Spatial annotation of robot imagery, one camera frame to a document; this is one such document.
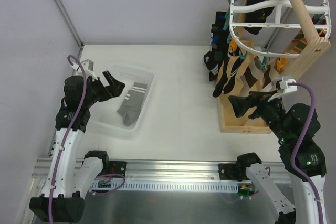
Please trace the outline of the grey sock white stripes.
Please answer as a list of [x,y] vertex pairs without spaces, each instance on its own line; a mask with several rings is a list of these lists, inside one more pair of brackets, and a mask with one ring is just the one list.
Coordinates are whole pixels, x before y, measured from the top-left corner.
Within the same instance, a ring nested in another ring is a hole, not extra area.
[[117,110],[125,126],[131,126],[138,120],[147,87],[145,83],[135,82],[133,87],[128,90],[121,106]]

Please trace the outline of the black sport sock hanging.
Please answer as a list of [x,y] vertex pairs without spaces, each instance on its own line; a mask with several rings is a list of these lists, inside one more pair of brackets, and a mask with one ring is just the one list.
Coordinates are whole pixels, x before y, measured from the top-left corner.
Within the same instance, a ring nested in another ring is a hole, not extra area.
[[220,68],[226,64],[226,56],[222,51],[209,51],[204,55],[203,60],[209,70],[209,81],[215,80]]

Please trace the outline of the aluminium mounting rail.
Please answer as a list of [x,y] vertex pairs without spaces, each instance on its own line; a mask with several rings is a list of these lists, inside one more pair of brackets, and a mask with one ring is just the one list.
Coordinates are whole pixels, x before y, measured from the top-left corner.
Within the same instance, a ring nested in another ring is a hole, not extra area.
[[[165,182],[219,182],[229,181],[226,169],[235,162],[224,161],[155,161],[143,159],[113,159],[112,171],[125,174],[127,181]],[[276,184],[289,184],[289,175],[280,162],[263,162],[270,167],[270,176]],[[32,178],[47,178],[51,158],[38,158]]]

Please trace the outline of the beige striped ribbed sock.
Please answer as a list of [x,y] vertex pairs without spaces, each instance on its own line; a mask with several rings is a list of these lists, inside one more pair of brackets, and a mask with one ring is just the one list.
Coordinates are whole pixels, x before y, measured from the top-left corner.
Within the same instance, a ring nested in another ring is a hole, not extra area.
[[307,40],[302,30],[293,38],[287,48],[284,50],[285,54],[301,54],[307,46]]

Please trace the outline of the black sock white stripes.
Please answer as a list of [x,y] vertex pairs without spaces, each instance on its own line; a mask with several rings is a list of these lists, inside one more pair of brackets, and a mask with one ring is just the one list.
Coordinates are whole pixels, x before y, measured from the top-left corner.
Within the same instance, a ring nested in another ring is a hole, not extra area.
[[226,84],[226,82],[228,81],[228,77],[227,77],[227,67],[230,61],[230,57],[226,56],[224,58],[224,62],[222,65],[222,75],[221,78],[219,79],[217,85],[215,86],[215,90],[213,91],[212,96],[217,98],[221,95],[224,85]]

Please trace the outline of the black sock plain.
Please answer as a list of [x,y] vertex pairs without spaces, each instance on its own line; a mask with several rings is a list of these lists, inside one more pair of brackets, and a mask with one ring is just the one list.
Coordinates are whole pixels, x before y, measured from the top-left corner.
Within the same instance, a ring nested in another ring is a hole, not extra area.
[[217,11],[215,16],[215,23],[211,26],[210,38],[210,52],[228,53],[229,43],[227,38],[229,36],[229,29],[224,28],[226,22],[226,14],[224,11]]

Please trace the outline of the white plastic laundry basket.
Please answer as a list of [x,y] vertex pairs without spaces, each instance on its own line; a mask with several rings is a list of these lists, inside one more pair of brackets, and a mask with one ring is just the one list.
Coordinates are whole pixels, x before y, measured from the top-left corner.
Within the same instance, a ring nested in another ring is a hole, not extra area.
[[122,94],[91,109],[88,130],[103,136],[126,138],[135,134],[145,114],[155,83],[153,70],[113,63],[107,69],[125,84]]

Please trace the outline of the white round clip hanger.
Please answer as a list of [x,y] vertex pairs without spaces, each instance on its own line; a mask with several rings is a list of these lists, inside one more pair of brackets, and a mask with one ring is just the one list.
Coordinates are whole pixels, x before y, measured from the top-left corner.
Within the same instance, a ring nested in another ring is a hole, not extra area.
[[[272,23],[261,23],[261,22],[235,22],[236,14],[247,14],[256,11],[261,11],[266,8],[274,7],[275,17]],[[297,15],[299,23],[283,23],[281,21],[282,9],[292,9]],[[314,24],[312,22],[311,15],[321,14],[321,17],[325,18],[325,25]],[[252,54],[263,56],[263,57],[273,57],[273,58],[297,58],[299,54],[290,54],[289,52],[285,53],[274,53],[270,51],[257,51],[252,49],[252,47],[247,46],[242,42],[239,36],[241,36],[238,31],[239,28],[279,28],[279,29],[294,29],[300,28],[305,34],[306,40],[308,43],[318,42],[319,39],[326,39],[329,42],[329,37],[331,34],[332,24],[330,18],[330,6],[329,0],[323,0],[321,5],[310,6],[306,5],[303,0],[263,0],[256,4],[238,6],[235,4],[235,0],[230,0],[230,9],[229,9],[229,31],[231,38],[235,43],[245,51],[251,52]],[[325,37],[321,38],[317,33],[318,30],[325,32]]]

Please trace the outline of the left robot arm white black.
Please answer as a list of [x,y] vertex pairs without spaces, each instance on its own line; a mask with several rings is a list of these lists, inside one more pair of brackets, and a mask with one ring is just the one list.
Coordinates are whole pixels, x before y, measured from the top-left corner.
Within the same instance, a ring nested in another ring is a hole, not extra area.
[[76,171],[76,152],[85,135],[90,108],[97,102],[119,97],[125,84],[104,71],[108,82],[89,75],[71,76],[64,81],[61,107],[56,115],[55,147],[46,182],[38,197],[30,199],[30,210],[42,222],[78,223],[85,208],[85,196],[97,176],[110,171],[106,151],[89,151]]

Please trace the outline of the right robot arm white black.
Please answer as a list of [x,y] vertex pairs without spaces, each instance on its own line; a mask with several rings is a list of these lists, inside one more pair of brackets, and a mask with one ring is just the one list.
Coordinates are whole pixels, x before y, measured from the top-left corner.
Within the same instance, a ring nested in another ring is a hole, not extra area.
[[243,181],[249,179],[270,203],[276,223],[326,223],[323,189],[326,159],[314,141],[320,129],[316,100],[312,91],[310,105],[294,104],[289,111],[282,106],[276,92],[251,91],[246,97],[229,96],[234,115],[242,117],[254,108],[250,119],[261,118],[278,139],[279,154],[290,175],[295,204],[286,206],[276,192],[276,186],[261,174],[262,161],[256,153],[239,155],[236,162],[227,165],[226,177]]

